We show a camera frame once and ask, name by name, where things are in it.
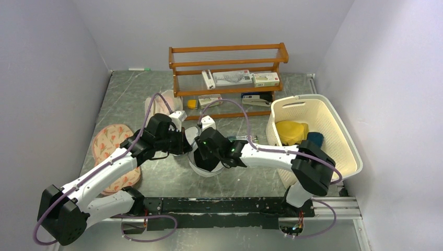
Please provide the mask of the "round white mesh laundry bag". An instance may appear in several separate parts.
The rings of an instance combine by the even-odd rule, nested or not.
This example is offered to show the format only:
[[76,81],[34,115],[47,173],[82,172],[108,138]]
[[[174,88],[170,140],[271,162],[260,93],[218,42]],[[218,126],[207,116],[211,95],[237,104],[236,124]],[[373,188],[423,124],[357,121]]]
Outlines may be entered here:
[[198,146],[195,138],[200,136],[202,129],[198,126],[193,126],[188,129],[169,128],[172,132],[172,139],[178,140],[173,143],[173,151],[170,151],[174,156],[184,155],[188,158],[190,167],[202,177],[212,177],[220,174],[225,167],[220,160],[214,156],[204,158],[202,150]]

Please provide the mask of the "black garment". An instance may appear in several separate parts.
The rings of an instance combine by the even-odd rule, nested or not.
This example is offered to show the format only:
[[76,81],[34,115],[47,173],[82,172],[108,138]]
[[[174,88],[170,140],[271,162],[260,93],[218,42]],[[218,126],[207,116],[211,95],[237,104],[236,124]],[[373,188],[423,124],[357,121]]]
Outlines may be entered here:
[[203,159],[201,153],[199,151],[194,152],[194,161],[195,165],[206,171],[206,172],[212,172],[218,165],[219,159],[216,157],[211,157],[207,159]]

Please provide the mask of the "yellow bra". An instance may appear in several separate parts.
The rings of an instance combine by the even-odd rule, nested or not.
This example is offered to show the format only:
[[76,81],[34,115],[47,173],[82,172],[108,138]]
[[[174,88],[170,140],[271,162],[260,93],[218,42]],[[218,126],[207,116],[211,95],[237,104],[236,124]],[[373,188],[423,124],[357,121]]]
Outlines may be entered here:
[[309,126],[306,123],[280,121],[275,124],[277,134],[284,146],[298,145],[307,139]]

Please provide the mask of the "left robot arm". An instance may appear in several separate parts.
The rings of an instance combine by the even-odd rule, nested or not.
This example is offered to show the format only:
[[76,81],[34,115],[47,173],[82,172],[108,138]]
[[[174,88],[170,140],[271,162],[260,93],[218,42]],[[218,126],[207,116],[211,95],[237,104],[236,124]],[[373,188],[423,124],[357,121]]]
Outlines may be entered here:
[[157,113],[92,170],[61,188],[47,187],[41,196],[34,241],[44,245],[37,238],[39,227],[54,237],[53,243],[66,246],[104,219],[120,215],[147,216],[145,197],[129,185],[111,196],[97,196],[124,174],[146,161],[155,161],[158,152],[182,155],[190,150],[182,128],[185,119],[184,111],[170,115]]

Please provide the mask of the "pink mesh laundry bag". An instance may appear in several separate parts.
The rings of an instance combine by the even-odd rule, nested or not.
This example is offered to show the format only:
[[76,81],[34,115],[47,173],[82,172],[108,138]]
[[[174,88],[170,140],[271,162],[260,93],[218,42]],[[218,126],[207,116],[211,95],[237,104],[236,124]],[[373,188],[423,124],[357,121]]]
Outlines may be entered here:
[[[171,108],[171,110],[173,112],[178,111],[178,110],[183,110],[182,98],[175,97],[173,90],[171,90],[171,89],[166,90],[166,91],[162,92],[161,95],[163,96],[165,101],[168,103],[169,107]],[[150,101],[151,101],[151,97],[148,97],[145,100],[145,107],[144,107],[145,115],[149,112],[149,116],[148,116],[149,118],[156,113],[162,113],[162,114],[166,114],[166,115],[171,114],[171,112],[169,111],[169,109],[167,108],[165,102],[162,100],[161,97],[156,96],[151,108],[149,109]]]

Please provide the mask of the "cream plastic laundry basket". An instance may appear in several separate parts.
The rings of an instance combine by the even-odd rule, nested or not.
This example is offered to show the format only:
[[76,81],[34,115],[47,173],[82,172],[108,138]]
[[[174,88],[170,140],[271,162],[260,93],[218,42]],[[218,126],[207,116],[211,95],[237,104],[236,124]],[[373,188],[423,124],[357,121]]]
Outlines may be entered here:
[[321,149],[333,158],[343,180],[361,172],[360,154],[342,119],[325,96],[308,94],[274,101],[266,126],[267,142],[271,146],[282,146],[275,126],[280,121],[306,123],[310,132],[321,133],[324,137]]

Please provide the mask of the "yellow small block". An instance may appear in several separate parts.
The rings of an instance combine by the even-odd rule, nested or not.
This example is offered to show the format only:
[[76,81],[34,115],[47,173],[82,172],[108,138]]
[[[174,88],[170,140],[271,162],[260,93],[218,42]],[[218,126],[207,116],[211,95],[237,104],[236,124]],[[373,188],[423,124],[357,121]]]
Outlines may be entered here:
[[187,107],[189,109],[197,109],[198,108],[198,101],[196,99],[188,100]]

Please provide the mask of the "small white box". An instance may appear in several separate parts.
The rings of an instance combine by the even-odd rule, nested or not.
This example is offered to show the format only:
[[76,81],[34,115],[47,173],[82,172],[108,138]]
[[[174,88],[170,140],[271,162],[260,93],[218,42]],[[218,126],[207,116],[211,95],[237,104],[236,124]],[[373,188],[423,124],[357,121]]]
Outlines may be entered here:
[[221,94],[209,94],[198,96],[199,107],[204,109],[206,107],[212,107],[221,105],[223,103]]

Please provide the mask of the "coloured marker pack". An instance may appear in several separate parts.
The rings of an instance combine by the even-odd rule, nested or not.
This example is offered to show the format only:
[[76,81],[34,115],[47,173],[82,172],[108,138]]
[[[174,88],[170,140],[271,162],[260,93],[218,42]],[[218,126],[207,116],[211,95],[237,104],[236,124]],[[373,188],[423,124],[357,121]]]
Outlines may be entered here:
[[245,140],[247,141],[248,139],[251,140],[252,143],[254,144],[259,144],[259,138],[257,135],[243,135],[243,136],[228,136],[228,140],[229,141],[235,141],[235,140]]

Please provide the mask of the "floral pink oval pad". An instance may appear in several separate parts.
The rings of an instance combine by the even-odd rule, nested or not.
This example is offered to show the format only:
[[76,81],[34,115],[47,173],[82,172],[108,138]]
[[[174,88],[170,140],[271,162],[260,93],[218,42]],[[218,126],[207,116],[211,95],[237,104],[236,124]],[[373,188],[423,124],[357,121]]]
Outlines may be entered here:
[[[132,136],[133,134],[134,133],[132,130],[124,124],[112,124],[102,129],[92,141],[91,149],[95,160],[94,166],[97,166],[108,158],[126,138]],[[104,196],[109,196],[118,192],[124,187],[133,187],[138,183],[141,177],[141,168],[137,167],[118,178],[111,185],[105,188],[101,194]]]

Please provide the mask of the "orange wooden shelf rack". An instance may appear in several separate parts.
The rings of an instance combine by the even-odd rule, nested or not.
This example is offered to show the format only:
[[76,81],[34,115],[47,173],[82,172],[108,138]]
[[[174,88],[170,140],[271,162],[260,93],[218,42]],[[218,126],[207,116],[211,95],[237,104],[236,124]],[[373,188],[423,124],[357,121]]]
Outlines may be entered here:
[[269,115],[275,93],[283,89],[279,66],[288,61],[283,42],[168,51],[173,94],[182,99],[190,120],[198,119],[206,106],[214,118],[241,116],[226,99],[245,105],[249,116]]

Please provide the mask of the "green white marker pen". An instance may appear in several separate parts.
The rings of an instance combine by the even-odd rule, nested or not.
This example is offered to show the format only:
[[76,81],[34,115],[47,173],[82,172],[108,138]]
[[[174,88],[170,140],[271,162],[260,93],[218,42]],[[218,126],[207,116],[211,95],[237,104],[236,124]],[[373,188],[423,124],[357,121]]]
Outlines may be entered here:
[[150,68],[129,68],[128,71],[151,71]]

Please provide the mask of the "flat white patterned box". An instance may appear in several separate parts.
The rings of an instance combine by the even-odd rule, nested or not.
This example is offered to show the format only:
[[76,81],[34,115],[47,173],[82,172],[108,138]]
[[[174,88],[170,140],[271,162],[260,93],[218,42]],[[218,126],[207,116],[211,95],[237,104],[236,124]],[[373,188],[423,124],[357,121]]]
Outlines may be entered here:
[[253,83],[249,70],[216,72],[212,76],[216,87]]

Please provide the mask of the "blue white stapler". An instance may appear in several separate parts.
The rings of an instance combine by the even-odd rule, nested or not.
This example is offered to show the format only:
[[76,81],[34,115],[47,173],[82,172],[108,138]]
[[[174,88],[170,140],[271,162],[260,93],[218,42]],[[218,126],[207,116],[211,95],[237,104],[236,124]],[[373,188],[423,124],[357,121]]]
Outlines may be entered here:
[[251,92],[241,94],[244,105],[270,107],[274,101],[272,92]]

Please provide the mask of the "green white box on shelf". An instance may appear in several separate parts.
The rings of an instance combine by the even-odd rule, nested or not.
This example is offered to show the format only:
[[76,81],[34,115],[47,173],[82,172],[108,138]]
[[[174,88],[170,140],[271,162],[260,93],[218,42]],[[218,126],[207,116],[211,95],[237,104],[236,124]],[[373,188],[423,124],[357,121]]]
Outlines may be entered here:
[[280,83],[276,72],[252,73],[251,76],[255,87],[278,86]]

